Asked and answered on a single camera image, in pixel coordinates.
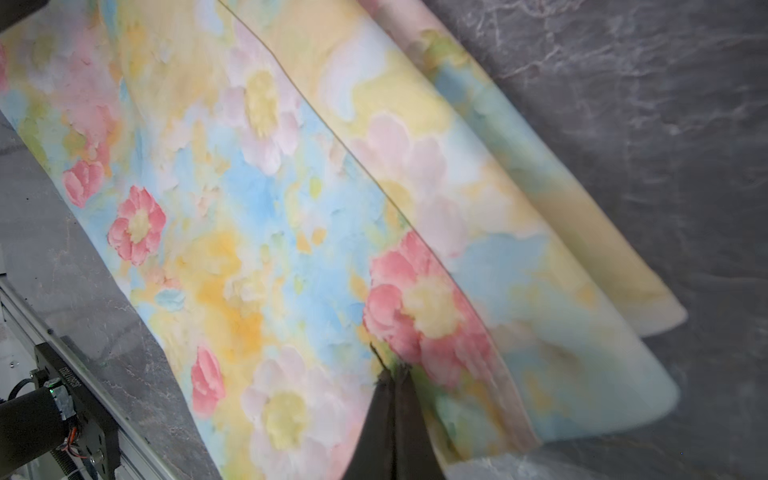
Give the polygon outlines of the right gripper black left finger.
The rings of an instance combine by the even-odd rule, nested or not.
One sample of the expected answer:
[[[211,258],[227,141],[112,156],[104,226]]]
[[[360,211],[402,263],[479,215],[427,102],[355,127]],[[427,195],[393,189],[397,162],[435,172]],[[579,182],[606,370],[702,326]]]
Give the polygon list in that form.
[[[395,471],[395,383],[375,347],[370,348],[382,367],[360,437],[343,480],[390,480]]]

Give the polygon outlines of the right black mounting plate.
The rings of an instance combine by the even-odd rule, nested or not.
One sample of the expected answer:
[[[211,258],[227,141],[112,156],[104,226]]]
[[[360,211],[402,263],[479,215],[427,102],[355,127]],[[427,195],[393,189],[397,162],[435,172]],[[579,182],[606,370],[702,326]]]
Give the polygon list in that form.
[[[63,390],[67,393],[60,402],[68,434],[63,451],[82,460],[97,479],[115,479],[121,455],[119,428],[112,414],[50,343],[37,344],[34,357],[40,370],[36,385],[51,392],[55,400],[63,397]]]

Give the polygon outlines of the pastel floral skirt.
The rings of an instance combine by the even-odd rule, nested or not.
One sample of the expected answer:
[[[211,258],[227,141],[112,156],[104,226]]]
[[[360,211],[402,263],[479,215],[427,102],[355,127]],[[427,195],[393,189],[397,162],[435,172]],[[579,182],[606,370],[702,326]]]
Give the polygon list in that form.
[[[419,1],[53,1],[1,109],[226,479],[337,479],[380,366],[438,457],[631,429],[682,305]]]

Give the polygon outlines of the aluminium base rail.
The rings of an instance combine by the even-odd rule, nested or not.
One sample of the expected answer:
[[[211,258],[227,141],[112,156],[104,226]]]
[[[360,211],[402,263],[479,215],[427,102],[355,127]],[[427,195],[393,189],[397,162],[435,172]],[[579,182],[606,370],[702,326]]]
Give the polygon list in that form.
[[[1,275],[1,400],[48,394],[64,438],[11,473],[20,479],[178,479],[75,353]]]

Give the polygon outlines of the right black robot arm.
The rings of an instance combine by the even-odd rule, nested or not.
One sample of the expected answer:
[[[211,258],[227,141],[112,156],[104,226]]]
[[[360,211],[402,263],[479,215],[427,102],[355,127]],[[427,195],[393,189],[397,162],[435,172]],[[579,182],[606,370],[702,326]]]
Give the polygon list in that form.
[[[1,403],[1,476],[51,454],[67,479],[116,479],[126,466],[119,426],[48,343],[37,369]],[[346,479],[442,479],[408,365],[384,367]]]

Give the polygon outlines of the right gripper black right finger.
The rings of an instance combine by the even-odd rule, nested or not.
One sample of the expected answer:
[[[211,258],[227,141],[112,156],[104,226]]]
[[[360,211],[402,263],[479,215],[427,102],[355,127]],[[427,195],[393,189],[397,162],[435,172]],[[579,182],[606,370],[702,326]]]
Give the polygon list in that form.
[[[445,480],[406,364],[395,374],[394,473],[402,480]]]

